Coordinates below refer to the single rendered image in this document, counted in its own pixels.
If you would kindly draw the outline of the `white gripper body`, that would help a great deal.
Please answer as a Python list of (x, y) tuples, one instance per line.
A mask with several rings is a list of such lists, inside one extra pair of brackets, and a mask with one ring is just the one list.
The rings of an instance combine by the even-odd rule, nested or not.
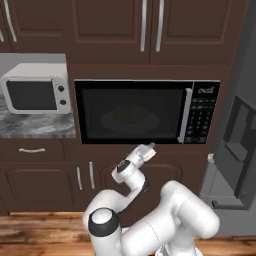
[(155, 144), (153, 142), (147, 145), (141, 144), (137, 147), (137, 154), (144, 162), (147, 162), (156, 155), (154, 147)]

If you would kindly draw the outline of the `black built-in microwave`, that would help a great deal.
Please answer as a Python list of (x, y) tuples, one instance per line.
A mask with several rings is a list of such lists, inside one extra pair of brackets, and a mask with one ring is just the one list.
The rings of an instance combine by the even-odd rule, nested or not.
[(221, 82), (219, 80), (191, 81), (192, 99), (183, 143), (166, 144), (204, 144), (207, 141), (212, 117), (215, 110)]

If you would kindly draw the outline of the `black microwave door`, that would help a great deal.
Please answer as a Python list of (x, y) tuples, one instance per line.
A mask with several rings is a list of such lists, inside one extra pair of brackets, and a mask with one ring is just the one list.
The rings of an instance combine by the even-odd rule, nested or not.
[[(180, 134), (186, 88), (191, 81), (77, 79), (75, 91), (84, 144), (158, 144), (175, 143)], [(101, 125), (101, 117), (121, 104), (141, 105), (159, 118), (150, 132), (127, 135)]]

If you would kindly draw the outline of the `grey fridge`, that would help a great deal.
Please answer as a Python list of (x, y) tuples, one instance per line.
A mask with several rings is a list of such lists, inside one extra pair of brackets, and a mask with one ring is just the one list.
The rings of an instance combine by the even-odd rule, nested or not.
[(256, 0), (249, 0), (200, 198), (219, 235), (256, 236)]

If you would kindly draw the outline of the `brown base cupboard door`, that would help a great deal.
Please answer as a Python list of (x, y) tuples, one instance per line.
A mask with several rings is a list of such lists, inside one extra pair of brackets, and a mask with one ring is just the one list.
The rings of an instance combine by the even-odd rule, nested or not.
[(0, 164), (0, 197), (7, 212), (82, 211), (76, 164)]
[[(111, 176), (111, 171), (122, 159), (124, 156), (121, 155), (91, 158), (96, 188), (87, 188), (83, 209), (101, 189), (114, 189), (123, 195), (130, 192), (127, 185), (116, 183)], [(129, 225), (150, 213), (159, 203), (162, 186), (170, 180), (184, 184), (198, 195), (205, 167), (205, 154), (157, 154), (140, 168), (149, 180), (149, 187), (119, 214), (122, 222)]]

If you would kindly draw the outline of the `dark round plate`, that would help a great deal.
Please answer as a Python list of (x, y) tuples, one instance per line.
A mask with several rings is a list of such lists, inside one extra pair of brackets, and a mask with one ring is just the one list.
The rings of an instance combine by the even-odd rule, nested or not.
[(127, 135), (147, 133), (159, 125), (159, 118), (138, 104), (118, 105), (105, 113), (100, 121), (104, 128)]

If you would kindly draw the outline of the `brown drawer front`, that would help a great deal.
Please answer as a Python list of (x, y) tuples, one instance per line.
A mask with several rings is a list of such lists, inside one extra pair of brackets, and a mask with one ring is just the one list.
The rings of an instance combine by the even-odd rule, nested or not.
[[(19, 148), (45, 148), (46, 151), (29, 154), (19, 152)], [(5, 160), (9, 161), (57, 161), (64, 158), (62, 142), (56, 139), (0, 139), (0, 153)]]

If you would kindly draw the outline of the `white toaster oven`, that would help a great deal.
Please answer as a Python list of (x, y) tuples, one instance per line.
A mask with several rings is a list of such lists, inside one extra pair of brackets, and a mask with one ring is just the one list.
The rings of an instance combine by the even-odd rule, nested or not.
[(65, 63), (20, 63), (0, 78), (13, 114), (69, 114), (71, 103)]

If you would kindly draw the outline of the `brown wall cupboard door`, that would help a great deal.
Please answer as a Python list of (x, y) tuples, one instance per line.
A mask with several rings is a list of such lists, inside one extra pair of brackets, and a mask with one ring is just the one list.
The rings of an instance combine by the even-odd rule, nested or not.
[(159, 65), (229, 65), (249, 0), (165, 0), (156, 52), (159, 0), (153, 0), (150, 62)]
[(76, 64), (147, 64), (152, 0), (147, 0), (146, 47), (140, 52), (142, 0), (67, 0), (67, 56)]
[(16, 53), (64, 53), (63, 0), (8, 0), (17, 37), (13, 42), (3, 0), (0, 8), (11, 48)]

